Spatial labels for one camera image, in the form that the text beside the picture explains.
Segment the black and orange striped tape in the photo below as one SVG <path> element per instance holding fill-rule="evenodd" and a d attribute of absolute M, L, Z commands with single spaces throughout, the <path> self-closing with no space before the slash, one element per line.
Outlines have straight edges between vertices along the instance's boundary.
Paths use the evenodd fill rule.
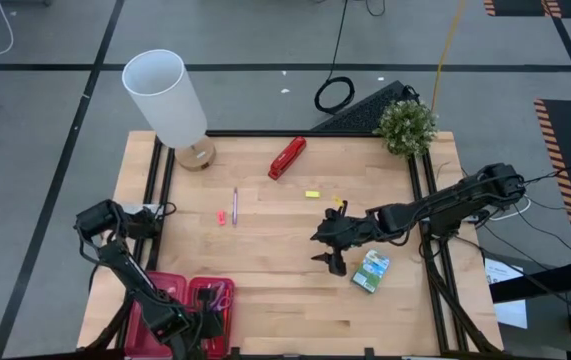
<path fill-rule="evenodd" d="M 538 124 L 543 132 L 543 139 L 545 140 L 545 146 L 547 147 L 547 153 L 549 154 L 552 166 L 556 170 L 565 169 L 567 166 L 563 161 L 563 156 L 560 152 L 561 149 L 558 146 L 558 141 L 554 134 L 554 128 L 552 127 L 552 123 L 549 121 L 549 113 L 547 112 L 547 108 L 545 107 L 543 100 L 534 100 L 534 109 L 536 109 Z M 567 216 L 569 217 L 569 222 L 571 224 L 571 180 L 569 179 L 569 174 L 566 171 L 561 172 L 556 177 L 556 181 L 558 182 L 558 187 L 561 191 L 563 203 L 567 206 Z"/>
<path fill-rule="evenodd" d="M 485 11 L 489 16 L 496 16 L 496 6 L 494 0 L 483 0 L 483 5 L 485 6 Z M 561 7 L 558 4 L 558 0 L 541 0 L 541 5 L 543 6 L 543 11 L 545 16 L 551 17 L 562 17 Z"/>

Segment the wooden lamp base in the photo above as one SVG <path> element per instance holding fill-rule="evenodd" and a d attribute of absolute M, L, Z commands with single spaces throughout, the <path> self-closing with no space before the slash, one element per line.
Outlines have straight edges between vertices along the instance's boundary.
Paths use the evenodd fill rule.
<path fill-rule="evenodd" d="M 196 144 L 175 150 L 176 161 L 189 171 L 207 169 L 214 163 L 216 147 L 207 136 L 203 136 Z"/>

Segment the yellow cable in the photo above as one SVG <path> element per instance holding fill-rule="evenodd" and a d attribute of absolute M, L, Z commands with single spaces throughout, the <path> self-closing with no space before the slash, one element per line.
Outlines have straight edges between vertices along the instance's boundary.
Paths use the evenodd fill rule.
<path fill-rule="evenodd" d="M 441 68 L 447 58 L 447 51 L 449 51 L 449 46 L 452 44 L 452 39 L 454 39 L 454 32 L 456 32 L 456 26 L 458 26 L 458 20 L 463 14 L 463 9 L 465 8 L 465 0 L 458 0 L 458 9 L 456 10 L 456 16 L 454 16 L 454 21 L 449 28 L 449 33 L 447 34 L 447 41 L 445 42 L 445 49 L 441 54 L 441 59 L 438 62 L 438 69 L 436 70 L 436 81 L 434 82 L 434 93 L 432 94 L 432 112 L 436 109 L 436 95 L 438 94 L 438 82 L 441 79 Z"/>

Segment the green box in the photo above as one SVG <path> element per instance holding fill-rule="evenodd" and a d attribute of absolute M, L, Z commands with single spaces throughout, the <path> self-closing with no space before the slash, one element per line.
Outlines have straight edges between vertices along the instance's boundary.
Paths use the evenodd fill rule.
<path fill-rule="evenodd" d="M 387 271 L 389 263 L 387 256 L 381 255 L 376 250 L 369 250 L 352 277 L 352 282 L 373 294 Z"/>

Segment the white lamp shade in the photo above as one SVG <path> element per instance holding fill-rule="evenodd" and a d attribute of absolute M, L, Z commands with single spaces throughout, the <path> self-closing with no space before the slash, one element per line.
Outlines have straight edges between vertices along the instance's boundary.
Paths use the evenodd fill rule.
<path fill-rule="evenodd" d="M 187 147 L 205 135 L 207 119 L 180 56 L 144 52 L 127 63 L 122 79 L 163 144 Z"/>

